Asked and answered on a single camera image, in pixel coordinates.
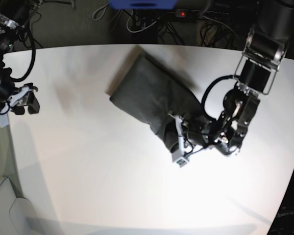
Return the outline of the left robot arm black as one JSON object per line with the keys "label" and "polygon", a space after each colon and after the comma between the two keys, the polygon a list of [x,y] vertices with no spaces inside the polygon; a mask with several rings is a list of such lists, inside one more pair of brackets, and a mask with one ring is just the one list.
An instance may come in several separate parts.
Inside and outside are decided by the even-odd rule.
{"label": "left robot arm black", "polygon": [[223,99],[218,119],[203,113],[203,121],[191,120],[183,132],[191,145],[214,147],[225,156],[239,151],[260,103],[268,95],[294,34],[294,0],[265,0],[247,35],[233,75],[215,79],[206,89],[202,107],[212,88],[221,81],[236,81]]}

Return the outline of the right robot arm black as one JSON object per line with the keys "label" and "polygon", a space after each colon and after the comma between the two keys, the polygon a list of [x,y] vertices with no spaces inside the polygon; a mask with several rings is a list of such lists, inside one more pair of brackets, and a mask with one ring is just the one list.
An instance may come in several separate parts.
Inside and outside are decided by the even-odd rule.
{"label": "right robot arm black", "polygon": [[[0,0],[0,101],[6,101],[13,95],[15,83],[25,81],[34,67],[36,45],[29,23],[41,5],[41,0]],[[31,60],[25,74],[13,78],[11,69],[4,68],[3,56],[12,50],[19,35],[25,33],[30,41]]]}

